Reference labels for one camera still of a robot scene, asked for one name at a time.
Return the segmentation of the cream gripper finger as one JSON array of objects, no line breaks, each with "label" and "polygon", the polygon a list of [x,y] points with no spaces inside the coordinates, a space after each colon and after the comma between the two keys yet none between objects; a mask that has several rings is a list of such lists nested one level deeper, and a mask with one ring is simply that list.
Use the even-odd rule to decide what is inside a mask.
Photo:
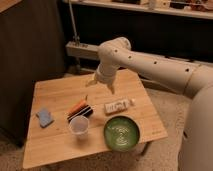
[{"label": "cream gripper finger", "polygon": [[115,88],[114,88],[113,84],[108,84],[107,87],[111,91],[112,94],[115,94]]},{"label": "cream gripper finger", "polygon": [[85,86],[86,86],[86,87],[93,86],[93,85],[96,85],[97,82],[98,82],[97,79],[96,79],[96,78],[93,78],[93,79],[89,80],[89,81],[85,84]]}]

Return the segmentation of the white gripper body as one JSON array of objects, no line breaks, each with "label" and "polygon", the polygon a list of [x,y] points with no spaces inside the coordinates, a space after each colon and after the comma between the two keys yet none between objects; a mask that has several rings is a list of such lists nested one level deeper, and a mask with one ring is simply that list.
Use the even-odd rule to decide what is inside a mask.
[{"label": "white gripper body", "polygon": [[103,84],[112,84],[115,80],[116,68],[107,65],[99,65],[96,72],[96,79]]}]

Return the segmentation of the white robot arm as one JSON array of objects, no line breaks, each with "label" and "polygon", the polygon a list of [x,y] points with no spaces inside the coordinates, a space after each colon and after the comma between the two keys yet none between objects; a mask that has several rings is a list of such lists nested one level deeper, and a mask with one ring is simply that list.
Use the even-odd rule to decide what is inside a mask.
[{"label": "white robot arm", "polygon": [[131,50],[118,37],[97,48],[100,63],[91,82],[114,91],[116,72],[124,67],[191,99],[178,154],[179,171],[213,171],[213,67]]}]

